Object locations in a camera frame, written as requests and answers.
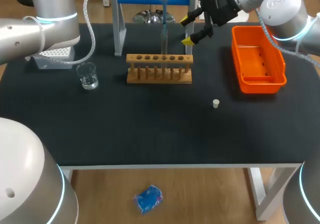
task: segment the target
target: test tube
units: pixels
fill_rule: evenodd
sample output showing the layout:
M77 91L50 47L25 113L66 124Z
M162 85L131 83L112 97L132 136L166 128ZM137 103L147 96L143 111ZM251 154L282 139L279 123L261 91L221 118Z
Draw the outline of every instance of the test tube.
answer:
M161 30L161 54L168 54L168 30L165 28ZM162 63L161 68L166 68L166 64Z

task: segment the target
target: white cable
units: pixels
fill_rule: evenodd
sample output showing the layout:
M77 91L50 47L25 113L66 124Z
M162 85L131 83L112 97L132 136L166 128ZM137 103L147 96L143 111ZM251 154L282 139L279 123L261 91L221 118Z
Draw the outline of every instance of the white cable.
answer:
M295 46L295 47L296 47L296 49L295 49L296 55L299 54L299 46L300 46L303 38L304 38L305 35L309 32L309 30L312 28L312 26L315 24L315 22L316 22L318 19L320 19L320 13L317 13L317 14L316 14L316 17L315 17L314 20L312 20L312 22L310 23L307 31L304 32L304 33L301 35L301 37L299 38L298 42L296 43L296 46Z
M45 36L45 31L44 31L44 28L42 27L42 24L39 22L39 20L37 20L35 17L32 17L32 16L25 16L23 17L23 20L26 20L28 18L31 18L33 19L37 25L39 26L39 29L40 29L40 35L41 35L41 43L40 43L40 49L38 51L38 53L41 53L43 50L44 50L44 47L45 47L45 44L46 44L46 36Z
M319 64L317 61L315 61L315 60L313 60L312 58L310 58L308 55L303 55L303 54L300 54L300 53L299 53L299 54L296 54L296 52L292 52L292 51L286 50L286 49L278 46L278 45L274 42L274 40L270 37L270 35L269 35L268 31L267 31L267 28L266 28L266 26L265 26L265 23L264 23L264 21L263 21L262 18L261 18L261 15L260 15L259 10L256 9L255 12L256 12L256 14L257 14L257 16L258 16L260 25L262 26L262 29L263 29L266 37L268 38L269 42L273 45L273 47L277 48L278 50L280 50L280 51L283 52L283 53L287 53L287 54L296 56L296 57L298 57L298 58L305 59L305 60L311 62L312 64L314 64L315 66L317 66L318 68L320 68L320 64Z
M46 57L46 56L43 56L43 55L34 55L34 57L36 58L42 58L42 59L47 59L47 60L50 60L50 61L54 61L54 62L57 62L57 63L61 63L61 64L69 64L69 65L74 65L74 64L79 64L79 63L82 63L86 60L88 60L92 54L94 53L95 51L95 47L96 47L96 38L95 38L95 33L92 29L92 26L91 26L91 23L90 23L90 20L89 20L89 16L88 16L88 10L87 10L87 5L88 5L88 0L84 0L84 3L83 3L83 14L84 14L84 19L85 19L85 22L88 26L88 29L89 29L89 33L90 33L90 36L91 36L91 49L90 49L90 52L82 59L80 60L77 60L77 61L63 61L63 60L58 60L58 59L54 59L54 58L50 58L50 57Z

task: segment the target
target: blue plastic bag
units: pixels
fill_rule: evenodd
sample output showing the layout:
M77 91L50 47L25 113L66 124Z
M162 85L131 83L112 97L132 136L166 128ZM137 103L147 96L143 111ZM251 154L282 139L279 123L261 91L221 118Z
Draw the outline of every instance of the blue plastic bag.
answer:
M147 190L133 197L134 203L145 214L159 205L163 200L162 192L156 186L151 185Z

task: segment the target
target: wooden floor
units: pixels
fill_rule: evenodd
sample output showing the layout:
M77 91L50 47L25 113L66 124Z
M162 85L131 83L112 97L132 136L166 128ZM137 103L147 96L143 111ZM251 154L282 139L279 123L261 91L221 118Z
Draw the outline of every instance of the wooden floor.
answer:
M79 20L83 0L75 0ZM310 15L320 11L320 0L305 0ZM0 0L0 17L35 15L33 8L16 0ZM148 5L123 5L126 22ZM187 13L186 6L169 6L176 20ZM90 0L92 22L112 22L111 8L102 0ZM249 21L257 21L254 13ZM0 78L4 70L0 66ZM262 170L266 181L272 169ZM149 185L158 186L163 203L142 217L132 203L135 194ZM79 224L257 224L254 203L245 169L164 169L78 171L72 185L79 201ZM278 210L266 224L284 224Z

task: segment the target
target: orange plastic basket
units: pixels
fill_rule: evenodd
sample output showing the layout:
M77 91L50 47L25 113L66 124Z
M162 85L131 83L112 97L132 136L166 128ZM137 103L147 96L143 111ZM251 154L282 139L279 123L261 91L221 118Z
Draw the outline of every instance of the orange plastic basket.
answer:
M243 93L276 93L287 82L286 64L261 26L232 28L232 55Z

